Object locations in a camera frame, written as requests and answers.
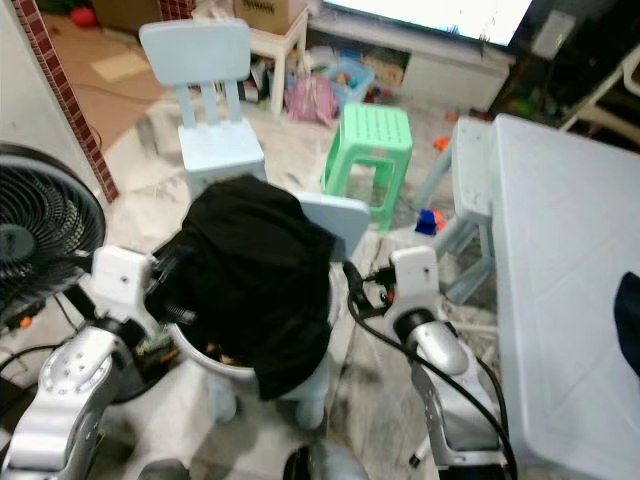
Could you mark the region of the pink patterned bag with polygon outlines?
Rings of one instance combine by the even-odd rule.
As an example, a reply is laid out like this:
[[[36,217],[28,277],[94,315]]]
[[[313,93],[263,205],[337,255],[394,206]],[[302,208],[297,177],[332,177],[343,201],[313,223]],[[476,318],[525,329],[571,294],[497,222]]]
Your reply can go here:
[[[339,115],[332,82],[321,74],[297,79],[285,91],[284,105],[292,122],[317,123],[333,128]]]

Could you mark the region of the green plastic stool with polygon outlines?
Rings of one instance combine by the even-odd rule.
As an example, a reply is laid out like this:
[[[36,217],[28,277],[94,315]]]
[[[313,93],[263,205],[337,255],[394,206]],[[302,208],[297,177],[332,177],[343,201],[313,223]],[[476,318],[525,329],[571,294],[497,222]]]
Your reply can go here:
[[[372,184],[383,192],[380,204],[371,209],[372,219],[381,234],[388,233],[412,152],[410,119],[403,110],[366,102],[344,105],[326,156],[323,192],[346,196],[353,166],[371,166]]]

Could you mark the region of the brown cardboard box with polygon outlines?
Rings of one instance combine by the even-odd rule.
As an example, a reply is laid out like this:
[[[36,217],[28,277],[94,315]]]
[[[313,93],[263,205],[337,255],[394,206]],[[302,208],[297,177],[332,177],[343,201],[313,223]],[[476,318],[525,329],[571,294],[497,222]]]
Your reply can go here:
[[[248,27],[274,35],[285,35],[307,6],[308,0],[233,0],[234,13]]]

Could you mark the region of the small white table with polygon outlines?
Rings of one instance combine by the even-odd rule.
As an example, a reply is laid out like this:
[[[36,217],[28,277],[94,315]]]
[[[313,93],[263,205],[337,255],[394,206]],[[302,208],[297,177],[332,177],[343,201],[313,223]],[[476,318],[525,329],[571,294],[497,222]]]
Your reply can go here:
[[[311,6],[305,6],[302,12],[293,20],[291,27],[283,35],[250,29],[250,51],[252,54],[265,56],[274,60],[273,74],[270,84],[270,111],[279,116],[283,114],[285,97],[285,69],[287,69],[291,54],[296,55],[298,67],[303,74],[310,73],[311,64],[306,54],[306,35],[308,19],[312,13]]]

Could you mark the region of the black fleece jacket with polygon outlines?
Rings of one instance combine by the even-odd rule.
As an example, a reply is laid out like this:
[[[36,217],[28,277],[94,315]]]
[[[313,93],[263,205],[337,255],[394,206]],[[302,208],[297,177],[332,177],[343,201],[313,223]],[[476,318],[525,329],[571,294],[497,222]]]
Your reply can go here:
[[[255,370],[259,397],[274,401],[328,348],[334,244],[292,193],[242,175],[201,192],[155,255],[192,251],[180,269],[179,300],[196,320],[180,329],[197,349],[216,346]]]

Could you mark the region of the flat screen television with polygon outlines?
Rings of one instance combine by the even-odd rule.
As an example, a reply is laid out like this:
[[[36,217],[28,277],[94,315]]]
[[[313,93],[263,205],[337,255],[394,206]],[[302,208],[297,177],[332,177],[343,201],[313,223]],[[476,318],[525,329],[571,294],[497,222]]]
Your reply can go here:
[[[323,4],[388,26],[506,47],[532,0],[323,0]]]

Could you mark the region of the white round plastic tub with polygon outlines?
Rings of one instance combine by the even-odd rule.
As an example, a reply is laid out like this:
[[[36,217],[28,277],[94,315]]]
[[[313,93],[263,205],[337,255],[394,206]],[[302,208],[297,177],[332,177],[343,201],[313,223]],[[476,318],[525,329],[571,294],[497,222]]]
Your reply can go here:
[[[178,347],[182,355],[188,360],[195,362],[201,369],[211,372],[212,375],[219,376],[219,378],[229,381],[230,384],[236,385],[239,389],[257,390],[260,388],[260,376],[256,374],[256,371],[251,367],[236,367],[227,364],[221,364],[221,362],[214,360],[205,353],[198,351],[193,346],[191,340],[186,338],[186,335],[180,329],[180,324],[169,323],[164,326],[166,333],[173,339],[173,343]],[[294,396],[294,390],[320,390],[325,387],[326,384],[332,380],[333,376],[333,358],[329,353],[325,353],[321,357],[320,364],[315,367],[315,370],[311,374],[303,376],[301,384],[297,387],[293,387],[283,394],[283,397]]]

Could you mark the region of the white television stand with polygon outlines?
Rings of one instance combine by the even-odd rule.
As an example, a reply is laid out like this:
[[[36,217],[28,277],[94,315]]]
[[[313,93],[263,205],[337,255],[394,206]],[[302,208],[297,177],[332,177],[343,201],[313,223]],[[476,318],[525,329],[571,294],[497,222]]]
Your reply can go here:
[[[466,38],[436,36],[369,15],[324,6],[310,14],[308,27],[410,55],[401,90],[415,99],[456,108],[488,110],[506,83],[516,56]]]

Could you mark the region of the blue plastic basket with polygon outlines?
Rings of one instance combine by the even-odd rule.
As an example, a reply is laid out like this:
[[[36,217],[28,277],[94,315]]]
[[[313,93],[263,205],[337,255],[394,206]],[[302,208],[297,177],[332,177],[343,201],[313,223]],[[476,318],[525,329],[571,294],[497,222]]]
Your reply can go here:
[[[362,102],[374,86],[375,74],[360,61],[340,59],[323,72],[339,105]]]

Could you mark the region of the blue red toy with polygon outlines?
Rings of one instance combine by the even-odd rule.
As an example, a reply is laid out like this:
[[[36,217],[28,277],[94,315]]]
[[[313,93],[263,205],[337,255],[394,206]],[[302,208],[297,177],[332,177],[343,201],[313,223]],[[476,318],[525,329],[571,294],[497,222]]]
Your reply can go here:
[[[413,230],[421,236],[435,237],[444,230],[445,225],[447,223],[445,223],[445,215],[442,211],[422,209],[419,211],[419,218],[413,225]]]

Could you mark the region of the black floor fan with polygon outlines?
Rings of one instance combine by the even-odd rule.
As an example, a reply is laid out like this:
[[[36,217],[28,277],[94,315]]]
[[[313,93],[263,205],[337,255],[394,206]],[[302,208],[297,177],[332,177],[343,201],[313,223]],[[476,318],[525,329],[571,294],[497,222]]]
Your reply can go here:
[[[0,146],[1,320],[76,284],[104,244],[106,219],[72,169],[26,146]]]

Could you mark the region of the navy blue garment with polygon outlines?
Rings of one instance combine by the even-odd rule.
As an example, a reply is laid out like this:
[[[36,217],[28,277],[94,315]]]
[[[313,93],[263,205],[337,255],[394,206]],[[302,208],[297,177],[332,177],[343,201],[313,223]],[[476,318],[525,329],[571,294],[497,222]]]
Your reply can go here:
[[[640,378],[640,275],[627,271],[614,293],[614,329],[623,360]]]

